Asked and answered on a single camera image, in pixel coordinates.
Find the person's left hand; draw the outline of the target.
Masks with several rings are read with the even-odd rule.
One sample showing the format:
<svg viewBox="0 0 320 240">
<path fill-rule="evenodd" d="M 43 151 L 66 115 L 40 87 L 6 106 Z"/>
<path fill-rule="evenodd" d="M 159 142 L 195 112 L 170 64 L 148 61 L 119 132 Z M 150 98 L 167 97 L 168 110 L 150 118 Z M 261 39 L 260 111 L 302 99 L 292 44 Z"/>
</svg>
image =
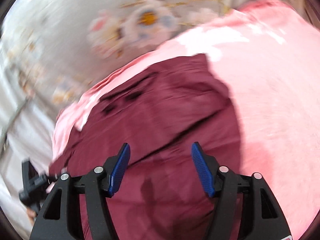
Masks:
<svg viewBox="0 0 320 240">
<path fill-rule="evenodd" d="M 30 208 L 27 208 L 26 213 L 27 213 L 27 216 L 28 216 L 28 219 L 29 219 L 31 225 L 34 225 L 35 219 L 37 217 L 36 212 Z"/>
</svg>

